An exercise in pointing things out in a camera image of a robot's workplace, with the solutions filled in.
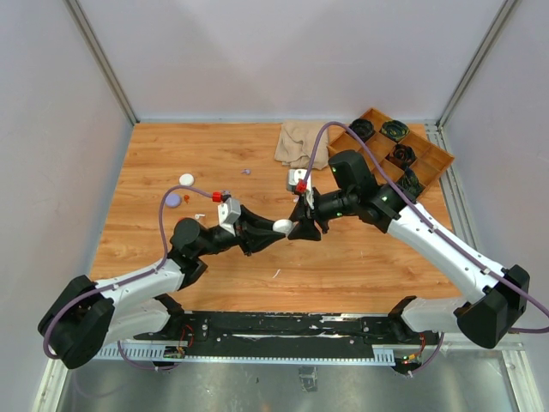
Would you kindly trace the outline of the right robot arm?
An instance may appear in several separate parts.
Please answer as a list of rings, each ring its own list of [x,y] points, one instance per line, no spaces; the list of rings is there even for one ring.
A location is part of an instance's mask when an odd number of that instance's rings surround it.
[[[420,332],[461,332],[482,348],[495,348],[526,309],[530,276],[482,256],[391,185],[380,185],[362,154],[345,150],[330,161],[336,191],[321,194],[304,169],[291,169],[287,189],[299,196],[289,239],[318,241],[329,221],[356,216],[412,247],[461,292],[453,299],[408,296],[389,312],[389,334],[399,343]]]

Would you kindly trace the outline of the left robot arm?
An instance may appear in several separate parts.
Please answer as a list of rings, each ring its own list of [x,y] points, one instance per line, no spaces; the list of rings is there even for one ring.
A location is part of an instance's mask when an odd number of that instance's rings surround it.
[[[166,254],[146,268],[103,281],[72,279],[39,321],[45,354],[76,369],[115,341],[147,333],[178,337],[184,319],[162,299],[198,280],[207,268],[203,256],[235,246],[251,255],[284,239],[293,227],[288,219],[264,219],[240,204],[219,205],[218,216],[219,225],[210,228],[181,219],[164,240]]]

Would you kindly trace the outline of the white earbud charging case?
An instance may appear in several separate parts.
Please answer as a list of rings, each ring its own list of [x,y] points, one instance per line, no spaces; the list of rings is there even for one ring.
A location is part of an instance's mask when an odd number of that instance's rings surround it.
[[[273,223],[272,229],[287,236],[293,230],[293,222],[288,219],[279,219]]]

